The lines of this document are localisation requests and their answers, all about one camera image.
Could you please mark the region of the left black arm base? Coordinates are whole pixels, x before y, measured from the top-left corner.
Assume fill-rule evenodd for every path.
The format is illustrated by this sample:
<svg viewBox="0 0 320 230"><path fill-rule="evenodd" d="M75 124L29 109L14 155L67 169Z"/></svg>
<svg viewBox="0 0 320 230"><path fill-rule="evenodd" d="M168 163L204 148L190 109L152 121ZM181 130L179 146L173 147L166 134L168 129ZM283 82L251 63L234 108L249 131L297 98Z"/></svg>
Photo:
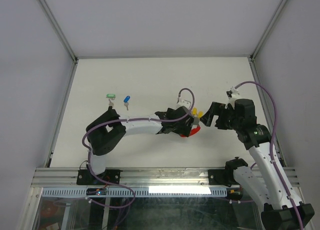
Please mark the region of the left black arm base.
<svg viewBox="0 0 320 230"><path fill-rule="evenodd" d="M120 169L106 169L103 173L99 174L97 177L102 179L100 181L96 177L94 177L89 169L81 169L78 170L77 174L77 185L105 185L106 182L111 182L115 184L119 184L120 176L121 176Z"/></svg>

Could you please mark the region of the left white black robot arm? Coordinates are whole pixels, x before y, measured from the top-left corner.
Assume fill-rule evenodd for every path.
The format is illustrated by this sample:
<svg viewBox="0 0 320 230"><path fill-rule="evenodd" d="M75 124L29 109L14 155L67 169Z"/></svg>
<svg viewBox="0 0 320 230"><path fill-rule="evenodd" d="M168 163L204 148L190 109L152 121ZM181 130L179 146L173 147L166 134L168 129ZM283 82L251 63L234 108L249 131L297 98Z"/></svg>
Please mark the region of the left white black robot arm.
<svg viewBox="0 0 320 230"><path fill-rule="evenodd" d="M83 140L89 145L87 178L94 184L105 178L106 155L110 153L122 138L137 134L169 134L189 137L195 124L195 117L185 106L168 108L146 117L132 118L119 115L109 107L100 117L86 127Z"/></svg>

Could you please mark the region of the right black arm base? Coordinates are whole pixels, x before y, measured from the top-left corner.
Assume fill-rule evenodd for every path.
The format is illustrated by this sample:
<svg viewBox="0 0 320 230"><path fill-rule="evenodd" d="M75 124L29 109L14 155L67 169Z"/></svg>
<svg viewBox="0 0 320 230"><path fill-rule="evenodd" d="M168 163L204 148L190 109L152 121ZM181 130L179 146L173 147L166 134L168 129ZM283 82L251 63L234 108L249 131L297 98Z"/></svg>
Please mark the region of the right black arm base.
<svg viewBox="0 0 320 230"><path fill-rule="evenodd" d="M209 169L208 171L208 183L209 185L223 185L231 187L233 185L239 185L235 181L232 173L225 169Z"/></svg>

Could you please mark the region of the aluminium mounting rail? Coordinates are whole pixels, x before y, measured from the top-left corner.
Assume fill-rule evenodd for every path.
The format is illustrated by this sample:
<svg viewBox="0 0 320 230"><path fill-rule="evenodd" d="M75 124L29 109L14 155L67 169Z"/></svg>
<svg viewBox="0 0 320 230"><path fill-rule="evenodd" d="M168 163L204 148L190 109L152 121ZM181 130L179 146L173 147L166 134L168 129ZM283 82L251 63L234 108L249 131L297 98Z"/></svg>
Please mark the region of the aluminium mounting rail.
<svg viewBox="0 0 320 230"><path fill-rule="evenodd" d="M153 185L203 185L223 187L216 176L222 167L211 168L108 168L105 181L128 187L149 187ZM32 187L76 187L102 186L84 168L37 168Z"/></svg>

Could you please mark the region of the blue tagged key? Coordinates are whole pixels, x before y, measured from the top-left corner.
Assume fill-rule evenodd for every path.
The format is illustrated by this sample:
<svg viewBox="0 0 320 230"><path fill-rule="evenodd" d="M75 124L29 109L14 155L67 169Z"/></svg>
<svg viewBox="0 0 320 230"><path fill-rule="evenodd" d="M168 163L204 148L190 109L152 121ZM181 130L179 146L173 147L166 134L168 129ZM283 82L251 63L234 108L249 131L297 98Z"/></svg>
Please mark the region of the blue tagged key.
<svg viewBox="0 0 320 230"><path fill-rule="evenodd" d="M126 108L126 110L129 110L129 100L130 100L130 96L126 96L125 99L123 100L124 106Z"/></svg>

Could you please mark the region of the green tagged key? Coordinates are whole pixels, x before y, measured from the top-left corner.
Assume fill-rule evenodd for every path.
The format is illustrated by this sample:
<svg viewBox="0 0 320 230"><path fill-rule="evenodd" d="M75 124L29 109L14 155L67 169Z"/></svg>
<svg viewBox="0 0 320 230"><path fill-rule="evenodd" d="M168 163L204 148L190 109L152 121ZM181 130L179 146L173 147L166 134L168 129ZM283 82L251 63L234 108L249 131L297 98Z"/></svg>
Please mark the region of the green tagged key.
<svg viewBox="0 0 320 230"><path fill-rule="evenodd" d="M106 98L108 99L108 105L110 107L114 106L114 100L116 99L116 94L106 94Z"/></svg>

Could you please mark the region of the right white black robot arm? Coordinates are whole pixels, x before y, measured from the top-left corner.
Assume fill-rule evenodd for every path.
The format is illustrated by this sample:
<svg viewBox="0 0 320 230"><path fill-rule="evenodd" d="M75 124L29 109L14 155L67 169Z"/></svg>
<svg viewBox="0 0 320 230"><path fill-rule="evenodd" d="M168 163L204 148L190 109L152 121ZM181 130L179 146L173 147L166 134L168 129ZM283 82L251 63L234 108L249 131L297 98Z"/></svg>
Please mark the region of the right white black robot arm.
<svg viewBox="0 0 320 230"><path fill-rule="evenodd" d="M238 183L245 188L260 211L265 229L304 229L315 214L310 203L303 203L296 194L277 157L269 130L257 123L255 105L249 99L237 99L234 104L212 102L200 118L207 127L217 116L215 127L233 130L259 168L260 182L242 158L225 163L224 170L214 180L225 186Z"/></svg>

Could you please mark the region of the metal key holder red handle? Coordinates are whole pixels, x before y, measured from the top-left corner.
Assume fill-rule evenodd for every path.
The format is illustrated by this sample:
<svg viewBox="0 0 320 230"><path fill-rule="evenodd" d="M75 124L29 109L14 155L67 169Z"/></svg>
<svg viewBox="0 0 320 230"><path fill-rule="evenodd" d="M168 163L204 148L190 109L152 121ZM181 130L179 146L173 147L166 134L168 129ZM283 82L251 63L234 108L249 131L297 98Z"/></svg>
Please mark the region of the metal key holder red handle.
<svg viewBox="0 0 320 230"><path fill-rule="evenodd" d="M198 111L196 107L193 107L192 111L191 111L191 115L194 118L193 124L191 126L191 129L189 132L187 132L187 134L180 134L180 137L182 138L186 138L186 137L190 137L193 136L195 134L197 134L201 127L200 127L200 118L203 116L203 112L202 111Z"/></svg>

